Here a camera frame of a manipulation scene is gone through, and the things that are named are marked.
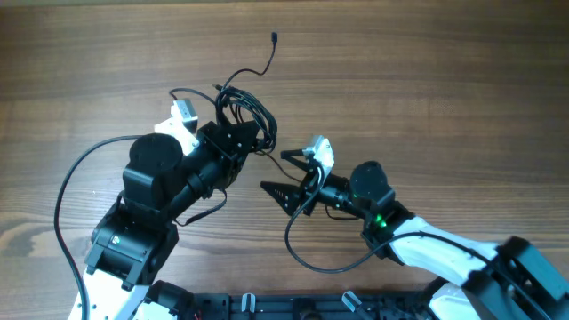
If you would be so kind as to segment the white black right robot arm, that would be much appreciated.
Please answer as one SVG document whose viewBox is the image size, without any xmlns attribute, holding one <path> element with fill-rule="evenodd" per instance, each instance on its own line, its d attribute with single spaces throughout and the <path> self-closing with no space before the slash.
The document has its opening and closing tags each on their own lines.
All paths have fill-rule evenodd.
<svg viewBox="0 0 569 320">
<path fill-rule="evenodd" d="M 296 221 L 317 204 L 361 220 L 368 256 L 427 270 L 441 281 L 428 306 L 439 319 L 566 319 L 568 282 L 528 240 L 478 242 L 436 228 L 396 199 L 381 165 L 368 161 L 350 177 L 330 173 L 316 156 L 300 150 L 281 157 L 301 168 L 296 185 L 263 181 L 260 186 Z"/>
</svg>

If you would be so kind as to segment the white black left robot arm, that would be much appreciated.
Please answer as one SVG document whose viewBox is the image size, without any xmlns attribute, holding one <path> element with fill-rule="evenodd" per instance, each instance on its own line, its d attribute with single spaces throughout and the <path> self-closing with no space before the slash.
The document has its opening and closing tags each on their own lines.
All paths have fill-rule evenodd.
<svg viewBox="0 0 569 320">
<path fill-rule="evenodd" d="M 156 280 L 179 240 L 176 219 L 214 190 L 225 191 L 257 144 L 254 121 L 209 122 L 191 132 L 181 120 L 157 124 L 132 144 L 124 189 L 92 232 L 87 296 L 72 319 L 198 319 L 194 295 Z"/>
</svg>

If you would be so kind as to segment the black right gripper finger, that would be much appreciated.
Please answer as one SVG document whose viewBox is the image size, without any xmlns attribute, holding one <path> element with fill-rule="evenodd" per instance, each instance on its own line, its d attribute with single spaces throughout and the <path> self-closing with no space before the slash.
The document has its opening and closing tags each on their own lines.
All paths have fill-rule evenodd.
<svg viewBox="0 0 569 320">
<path fill-rule="evenodd" d="M 305 157 L 302 149 L 283 150 L 280 157 L 304 172 L 311 171 L 309 160 Z"/>
<path fill-rule="evenodd" d="M 293 185 L 262 181 L 260 186 L 289 216 L 297 212 L 303 204 L 305 191 L 301 184 Z"/>
</svg>

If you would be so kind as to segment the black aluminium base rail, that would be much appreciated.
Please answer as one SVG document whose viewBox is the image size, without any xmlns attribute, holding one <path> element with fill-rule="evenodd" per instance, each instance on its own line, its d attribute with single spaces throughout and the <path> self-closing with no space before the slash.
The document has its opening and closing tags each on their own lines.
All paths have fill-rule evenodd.
<svg viewBox="0 0 569 320">
<path fill-rule="evenodd" d="M 194 296 L 192 314 L 188 318 L 195 320 L 437 319 L 417 292 L 358 293 L 356 298 L 356 305 L 351 308 L 342 300 L 340 294 L 197 293 Z"/>
</svg>

